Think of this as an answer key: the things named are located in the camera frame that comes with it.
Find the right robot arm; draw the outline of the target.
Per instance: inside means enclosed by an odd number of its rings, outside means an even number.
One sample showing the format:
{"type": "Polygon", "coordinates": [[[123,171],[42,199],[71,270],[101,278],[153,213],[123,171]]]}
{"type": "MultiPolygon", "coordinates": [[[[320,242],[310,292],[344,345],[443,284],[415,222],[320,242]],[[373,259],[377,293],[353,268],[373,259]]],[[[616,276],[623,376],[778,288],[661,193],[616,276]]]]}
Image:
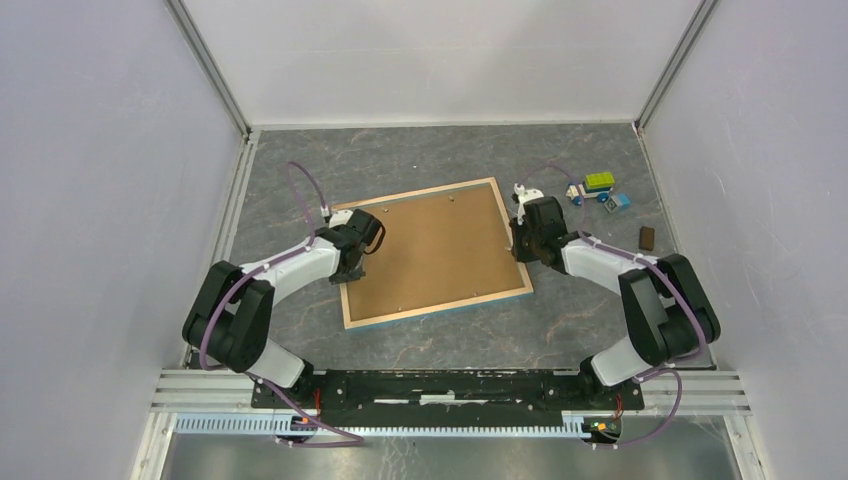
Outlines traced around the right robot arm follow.
{"type": "Polygon", "coordinates": [[[721,335],[720,322],[691,262],[628,252],[566,226],[558,200],[537,189],[512,200],[512,255],[560,274],[589,281],[619,296],[626,335],[586,358],[579,367],[582,396],[600,394],[629,380],[644,380],[661,367],[698,356],[721,335]]]}

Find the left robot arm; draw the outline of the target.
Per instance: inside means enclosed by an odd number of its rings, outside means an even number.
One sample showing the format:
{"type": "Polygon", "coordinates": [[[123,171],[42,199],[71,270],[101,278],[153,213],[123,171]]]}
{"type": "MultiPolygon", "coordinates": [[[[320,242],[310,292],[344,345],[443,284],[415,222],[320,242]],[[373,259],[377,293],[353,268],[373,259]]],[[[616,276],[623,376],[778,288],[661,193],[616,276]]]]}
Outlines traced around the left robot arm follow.
{"type": "Polygon", "coordinates": [[[383,223],[362,209],[340,210],[294,247],[263,260],[213,264],[182,328],[203,370],[230,370],[291,388],[310,364],[270,337],[274,308],[321,280],[357,281],[364,259],[382,246],[383,223]]]}

